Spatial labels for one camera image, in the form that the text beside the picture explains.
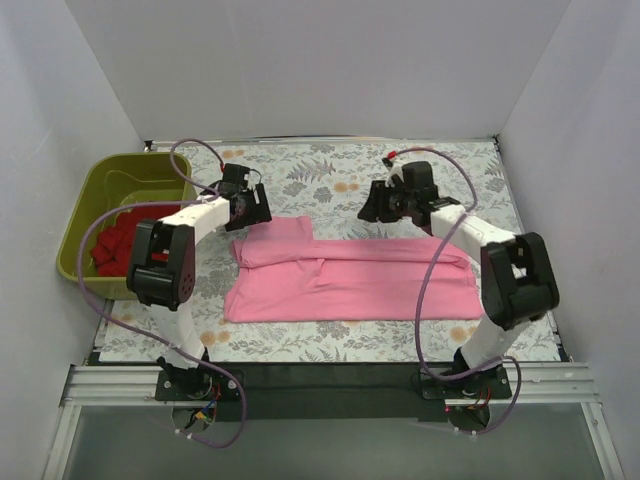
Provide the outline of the pink t-shirt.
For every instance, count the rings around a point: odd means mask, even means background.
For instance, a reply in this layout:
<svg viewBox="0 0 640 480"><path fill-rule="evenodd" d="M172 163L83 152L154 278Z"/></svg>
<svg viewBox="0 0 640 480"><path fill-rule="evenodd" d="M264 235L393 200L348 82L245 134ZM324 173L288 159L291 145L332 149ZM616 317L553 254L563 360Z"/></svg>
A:
<svg viewBox="0 0 640 480"><path fill-rule="evenodd" d="M238 278L224 300L232 323L410 321L426 271L424 320L483 313L468 256L432 237L317 240L309 217L276 217L232 244Z"/></svg>

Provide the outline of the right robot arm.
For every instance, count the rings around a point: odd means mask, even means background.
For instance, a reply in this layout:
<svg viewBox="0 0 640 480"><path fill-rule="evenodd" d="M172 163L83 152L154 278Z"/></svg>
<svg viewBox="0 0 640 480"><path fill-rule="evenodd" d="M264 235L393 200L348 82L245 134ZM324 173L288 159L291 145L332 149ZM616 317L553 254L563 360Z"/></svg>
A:
<svg viewBox="0 0 640 480"><path fill-rule="evenodd" d="M451 367L438 373L421 367L429 379L451 383L464 397L475 397L489 384L488 370L502 366L507 351L535 321L559 304L560 295L543 238L516 234L475 216L470 207L443 196L427 161L382 160L384 180L371 184L358 217L374 223L408 218L439 239L435 254L456 246L480 266L484 314L471 337L454 354Z"/></svg>

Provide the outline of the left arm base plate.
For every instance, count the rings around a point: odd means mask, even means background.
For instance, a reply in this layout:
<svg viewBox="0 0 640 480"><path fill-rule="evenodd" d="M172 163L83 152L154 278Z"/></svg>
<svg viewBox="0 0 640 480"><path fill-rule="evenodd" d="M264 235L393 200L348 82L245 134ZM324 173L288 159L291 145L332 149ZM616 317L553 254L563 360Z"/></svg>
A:
<svg viewBox="0 0 640 480"><path fill-rule="evenodd" d="M186 373L168 373L161 370L154 393L156 401L240 401L239 385L243 374L236 372L237 380L216 372L190 369Z"/></svg>

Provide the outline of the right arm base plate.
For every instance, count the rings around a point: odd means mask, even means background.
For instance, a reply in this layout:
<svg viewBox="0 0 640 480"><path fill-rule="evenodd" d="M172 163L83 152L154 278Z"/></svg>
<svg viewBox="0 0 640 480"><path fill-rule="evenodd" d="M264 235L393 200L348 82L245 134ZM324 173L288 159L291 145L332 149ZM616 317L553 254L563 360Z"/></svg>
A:
<svg viewBox="0 0 640 480"><path fill-rule="evenodd" d="M436 380L424 371L417 371L411 376L410 385L426 400L506 400L512 397L511 386L502 367L454 381Z"/></svg>

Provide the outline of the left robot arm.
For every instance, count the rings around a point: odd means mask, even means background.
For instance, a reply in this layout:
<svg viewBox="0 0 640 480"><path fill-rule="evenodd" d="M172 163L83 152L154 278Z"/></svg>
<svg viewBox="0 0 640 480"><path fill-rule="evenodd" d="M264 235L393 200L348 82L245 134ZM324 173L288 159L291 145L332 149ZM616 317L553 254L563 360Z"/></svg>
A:
<svg viewBox="0 0 640 480"><path fill-rule="evenodd" d="M200 365L208 359L196 332L191 297L196 283L196 246L222 228L240 230L271 220L258 171L228 164L222 178L192 204L158 220L143 219L135 230L126 279L127 288L147 306L168 342L158 359L170 384L193 400L205 398L213 386L212 374Z"/></svg>

